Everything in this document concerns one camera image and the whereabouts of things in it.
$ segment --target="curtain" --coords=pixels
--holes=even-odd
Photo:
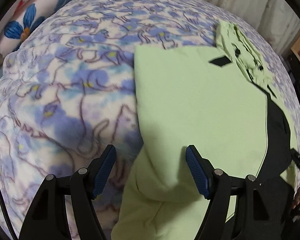
[[[285,0],[205,0],[245,20],[277,54],[290,48],[300,33],[300,20]]]

